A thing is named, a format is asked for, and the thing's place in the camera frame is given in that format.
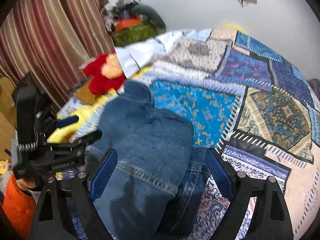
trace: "curtain fold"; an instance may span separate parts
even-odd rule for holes
[[[29,71],[61,107],[77,69],[113,49],[102,16],[107,0],[18,0],[0,28],[0,73],[14,83]]]

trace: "wall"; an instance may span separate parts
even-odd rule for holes
[[[320,23],[305,0],[142,0],[167,30],[237,24],[280,53],[307,79],[320,79]]]

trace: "orange jacket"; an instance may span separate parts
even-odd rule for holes
[[[14,175],[8,181],[2,209],[18,235],[22,239],[29,239],[36,203],[32,196],[18,188]]]

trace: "screw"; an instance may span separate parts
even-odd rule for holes
[[[240,177],[240,178],[244,178],[245,177],[245,173],[243,171],[239,171],[237,173],[237,175]]]
[[[48,178],[48,182],[49,182],[49,183],[54,182],[54,177],[49,177],[49,178]]]
[[[87,176],[87,174],[84,171],[78,173],[78,178],[80,179],[84,178],[85,176]]]
[[[270,177],[269,177],[269,181],[270,181],[270,182],[276,182],[276,178],[275,178],[275,177],[270,176]]]

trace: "patchwork bedspread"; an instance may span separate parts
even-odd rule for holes
[[[215,147],[252,178],[274,176],[299,239],[320,206],[320,102],[313,90],[295,66],[239,31],[204,30],[176,41],[133,79],[150,87],[155,107],[192,122],[195,146]],[[75,137],[94,130],[102,110]],[[246,235],[255,201],[236,239]],[[187,239],[209,239],[228,205],[211,177]]]

